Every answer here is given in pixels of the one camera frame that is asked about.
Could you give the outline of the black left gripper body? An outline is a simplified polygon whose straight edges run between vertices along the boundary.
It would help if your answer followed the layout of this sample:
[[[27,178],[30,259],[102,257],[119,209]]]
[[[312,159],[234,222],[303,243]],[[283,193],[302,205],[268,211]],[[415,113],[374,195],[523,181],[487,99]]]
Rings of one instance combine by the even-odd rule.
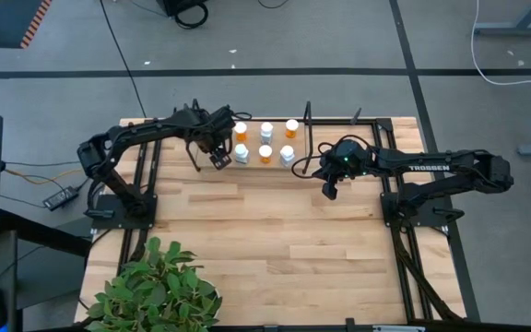
[[[209,113],[196,105],[191,111],[199,123],[192,125],[185,142],[194,142],[204,153],[216,153],[218,150],[231,153],[232,129],[236,124],[230,106],[225,105]]]

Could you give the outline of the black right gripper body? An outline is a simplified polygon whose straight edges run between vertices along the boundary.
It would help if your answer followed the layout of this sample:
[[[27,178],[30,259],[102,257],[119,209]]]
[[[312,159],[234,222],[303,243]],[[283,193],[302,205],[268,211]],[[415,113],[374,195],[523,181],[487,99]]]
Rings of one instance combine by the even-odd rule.
[[[313,177],[336,183],[366,175],[374,167],[374,158],[372,152],[357,141],[344,139],[320,154],[319,165]]]

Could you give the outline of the black box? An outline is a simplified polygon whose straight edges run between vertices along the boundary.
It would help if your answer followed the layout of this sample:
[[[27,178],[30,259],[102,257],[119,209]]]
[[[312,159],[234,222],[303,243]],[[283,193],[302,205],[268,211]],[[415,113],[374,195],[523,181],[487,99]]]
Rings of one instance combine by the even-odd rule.
[[[179,13],[190,9],[206,0],[155,0],[160,9],[168,16],[175,17]]]

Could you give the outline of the green potted plant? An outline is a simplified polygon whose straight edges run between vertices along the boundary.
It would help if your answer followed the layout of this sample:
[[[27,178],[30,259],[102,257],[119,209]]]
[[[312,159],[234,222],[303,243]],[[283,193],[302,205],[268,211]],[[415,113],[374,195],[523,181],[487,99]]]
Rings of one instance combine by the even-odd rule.
[[[153,237],[145,253],[104,282],[87,310],[87,332],[208,332],[223,303],[216,286],[198,276],[196,254]]]

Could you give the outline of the black power adapter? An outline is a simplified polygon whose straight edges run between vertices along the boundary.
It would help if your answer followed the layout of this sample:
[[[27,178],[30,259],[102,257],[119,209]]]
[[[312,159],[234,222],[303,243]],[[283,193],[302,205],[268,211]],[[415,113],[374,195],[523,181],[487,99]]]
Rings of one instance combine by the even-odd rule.
[[[56,194],[45,198],[42,203],[50,211],[61,208],[78,197],[78,191],[73,186],[67,186]]]

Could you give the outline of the black desk support beam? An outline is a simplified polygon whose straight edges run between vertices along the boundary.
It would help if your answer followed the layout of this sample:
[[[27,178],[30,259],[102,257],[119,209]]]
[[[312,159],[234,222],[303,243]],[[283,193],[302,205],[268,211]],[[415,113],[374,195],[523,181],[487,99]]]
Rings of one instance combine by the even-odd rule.
[[[0,231],[16,231],[18,238],[43,245],[56,251],[86,257],[90,242],[70,234],[0,209]]]

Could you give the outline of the black crossbar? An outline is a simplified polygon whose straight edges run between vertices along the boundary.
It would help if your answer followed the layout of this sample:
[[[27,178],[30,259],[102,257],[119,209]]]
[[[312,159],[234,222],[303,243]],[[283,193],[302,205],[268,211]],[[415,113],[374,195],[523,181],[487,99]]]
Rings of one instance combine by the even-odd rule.
[[[413,319],[405,324],[357,325],[347,318],[343,325],[325,326],[230,326],[233,332],[531,332],[531,326]]]

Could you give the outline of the blue grey desk leg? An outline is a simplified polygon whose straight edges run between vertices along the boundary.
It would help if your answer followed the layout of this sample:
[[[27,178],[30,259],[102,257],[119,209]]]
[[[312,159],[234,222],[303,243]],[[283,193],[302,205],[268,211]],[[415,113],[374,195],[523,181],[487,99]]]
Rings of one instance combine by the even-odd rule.
[[[531,35],[531,6],[512,22],[483,22],[478,23],[480,0],[476,1],[476,15],[473,21],[474,35]]]

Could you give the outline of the black mat orange striped border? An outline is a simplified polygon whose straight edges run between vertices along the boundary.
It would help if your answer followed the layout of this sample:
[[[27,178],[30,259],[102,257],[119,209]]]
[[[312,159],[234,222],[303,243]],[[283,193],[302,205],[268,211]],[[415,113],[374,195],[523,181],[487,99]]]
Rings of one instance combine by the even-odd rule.
[[[0,48],[28,48],[52,1],[0,0]]]

